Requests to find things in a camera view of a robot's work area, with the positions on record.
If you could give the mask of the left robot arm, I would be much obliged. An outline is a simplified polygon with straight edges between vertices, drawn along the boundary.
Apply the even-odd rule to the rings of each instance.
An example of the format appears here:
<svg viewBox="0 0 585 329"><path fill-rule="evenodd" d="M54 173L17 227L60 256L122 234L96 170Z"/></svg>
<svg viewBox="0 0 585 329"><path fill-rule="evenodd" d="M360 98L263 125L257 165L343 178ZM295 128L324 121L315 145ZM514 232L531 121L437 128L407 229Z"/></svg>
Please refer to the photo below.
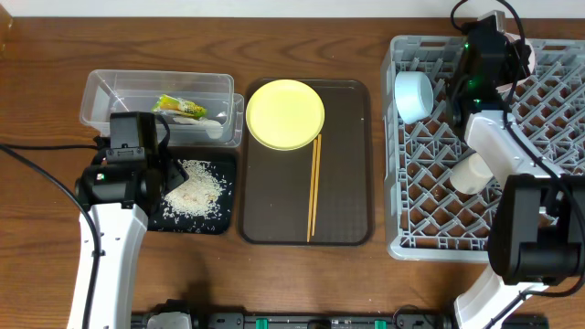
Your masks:
<svg viewBox="0 0 585 329"><path fill-rule="evenodd" d="M68 328L128 328L149 217L188 175L164 148L98 152L76 182L80 261Z"/></svg>

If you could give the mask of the green orange snack wrapper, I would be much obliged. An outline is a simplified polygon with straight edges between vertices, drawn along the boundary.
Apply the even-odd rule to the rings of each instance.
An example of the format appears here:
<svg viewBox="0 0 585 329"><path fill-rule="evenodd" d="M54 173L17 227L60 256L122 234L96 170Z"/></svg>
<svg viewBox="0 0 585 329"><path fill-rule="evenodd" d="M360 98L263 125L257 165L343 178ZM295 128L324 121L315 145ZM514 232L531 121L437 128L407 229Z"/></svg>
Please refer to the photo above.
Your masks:
<svg viewBox="0 0 585 329"><path fill-rule="evenodd" d="M161 112L171 116L184 116L199 120L207 115L207 109L193 101L161 95L152 108L153 112Z"/></svg>

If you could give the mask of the yellow plate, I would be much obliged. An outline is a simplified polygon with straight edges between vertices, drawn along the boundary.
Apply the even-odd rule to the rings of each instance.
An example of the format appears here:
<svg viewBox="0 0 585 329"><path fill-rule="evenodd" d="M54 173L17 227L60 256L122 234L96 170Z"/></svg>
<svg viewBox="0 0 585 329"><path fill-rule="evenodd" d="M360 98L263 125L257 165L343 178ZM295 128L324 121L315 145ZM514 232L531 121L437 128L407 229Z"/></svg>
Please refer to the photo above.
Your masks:
<svg viewBox="0 0 585 329"><path fill-rule="evenodd" d="M292 151L311 143L324 126L324 102L299 80L273 80L252 93L246 108L251 136L277 151Z"/></svg>

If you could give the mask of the wooden chopstick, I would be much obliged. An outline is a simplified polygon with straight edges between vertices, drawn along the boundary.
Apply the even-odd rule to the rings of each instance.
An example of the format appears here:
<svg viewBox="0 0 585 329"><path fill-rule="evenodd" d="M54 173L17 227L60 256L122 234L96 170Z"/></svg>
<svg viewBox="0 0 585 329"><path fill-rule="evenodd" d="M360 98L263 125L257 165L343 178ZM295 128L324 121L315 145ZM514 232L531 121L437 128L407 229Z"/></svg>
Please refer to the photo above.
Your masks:
<svg viewBox="0 0 585 329"><path fill-rule="evenodd" d="M316 214L318 205L318 193L319 193L319 178L320 178L320 164L321 164L321 150L322 150L322 135L317 136L315 146L315 161L314 161L314 203L313 203L313 217L311 226L311 237L315 234L316 228Z"/></svg>
<svg viewBox="0 0 585 329"><path fill-rule="evenodd" d="M316 139L313 140L313 153L312 153L312 166L311 166L311 181L310 181L310 195L309 195L309 209L308 209L308 218L307 218L307 233L306 233L306 242L310 242L311 238L311 227L313 221L313 207L314 207L314 178L315 178L315 170L316 170L316 154L317 154L317 145L318 141Z"/></svg>

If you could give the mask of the white bowl with residue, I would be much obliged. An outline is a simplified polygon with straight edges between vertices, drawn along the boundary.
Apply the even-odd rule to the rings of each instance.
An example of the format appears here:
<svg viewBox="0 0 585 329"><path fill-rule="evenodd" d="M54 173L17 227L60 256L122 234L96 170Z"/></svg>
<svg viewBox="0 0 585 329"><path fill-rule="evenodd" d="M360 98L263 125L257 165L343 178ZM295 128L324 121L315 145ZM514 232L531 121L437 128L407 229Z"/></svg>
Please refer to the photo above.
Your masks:
<svg viewBox="0 0 585 329"><path fill-rule="evenodd" d="M510 42L516 42L520 39L519 35L508 32L505 32L505 37ZM534 47L528 39L525 40L524 55L526 57L526 59L524 60L525 69L524 72L521 74L521 78L519 79L517 85L522 85L527 81L527 79L535 72L537 64ZM512 80L508 79L506 82L500 82L499 85L496 87L496 90L498 93L503 94L512 89L512 84L513 84Z"/></svg>

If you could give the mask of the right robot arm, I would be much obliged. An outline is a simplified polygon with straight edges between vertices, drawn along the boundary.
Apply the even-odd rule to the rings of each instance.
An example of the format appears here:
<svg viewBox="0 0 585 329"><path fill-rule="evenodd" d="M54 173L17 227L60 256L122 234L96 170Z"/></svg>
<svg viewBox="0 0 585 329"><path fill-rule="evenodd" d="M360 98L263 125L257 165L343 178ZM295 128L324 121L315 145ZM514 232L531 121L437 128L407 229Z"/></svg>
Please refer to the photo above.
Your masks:
<svg viewBox="0 0 585 329"><path fill-rule="evenodd" d="M529 76L531 50L493 18L464 23L447 88L454 133L502 187L487 242L489 264L453 304L456 328L499 328L531 296L562 298L584 284L584 178L546 160L517 127L497 87Z"/></svg>

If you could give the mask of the light blue bowl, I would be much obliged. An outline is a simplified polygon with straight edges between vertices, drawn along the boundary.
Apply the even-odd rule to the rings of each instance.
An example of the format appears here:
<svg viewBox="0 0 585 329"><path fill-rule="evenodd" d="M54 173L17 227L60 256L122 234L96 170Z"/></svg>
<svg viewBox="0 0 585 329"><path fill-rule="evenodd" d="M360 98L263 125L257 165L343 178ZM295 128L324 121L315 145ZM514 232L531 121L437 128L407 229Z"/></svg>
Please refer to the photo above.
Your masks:
<svg viewBox="0 0 585 329"><path fill-rule="evenodd" d="M413 124L431 115L433 89L429 78L420 71L401 71L394 83L394 99L400 118Z"/></svg>

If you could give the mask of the small pale green cup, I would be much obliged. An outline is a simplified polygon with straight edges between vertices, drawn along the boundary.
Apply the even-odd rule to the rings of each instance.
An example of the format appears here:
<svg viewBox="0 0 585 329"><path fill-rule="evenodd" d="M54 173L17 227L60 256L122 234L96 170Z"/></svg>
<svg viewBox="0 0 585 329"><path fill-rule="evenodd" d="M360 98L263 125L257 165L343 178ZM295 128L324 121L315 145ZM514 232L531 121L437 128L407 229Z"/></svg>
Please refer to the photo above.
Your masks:
<svg viewBox="0 0 585 329"><path fill-rule="evenodd" d="M474 195L481 192L493 177L484 159L475 153L463 159L452 169L450 181L458 192Z"/></svg>

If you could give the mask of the white tissue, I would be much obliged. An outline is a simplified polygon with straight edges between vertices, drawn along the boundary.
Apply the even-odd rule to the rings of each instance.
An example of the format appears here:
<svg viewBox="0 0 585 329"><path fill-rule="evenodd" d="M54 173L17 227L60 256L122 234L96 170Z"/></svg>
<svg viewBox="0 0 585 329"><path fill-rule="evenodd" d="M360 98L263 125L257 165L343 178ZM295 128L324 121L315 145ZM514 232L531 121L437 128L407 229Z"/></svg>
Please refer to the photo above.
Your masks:
<svg viewBox="0 0 585 329"><path fill-rule="evenodd" d="M200 119L193 119L188 117L174 117L174 122L183 124L183 125L190 125L190 126L197 126L203 129L209 138L211 139L219 139L223 134L222 124L220 122L207 119L202 117Z"/></svg>

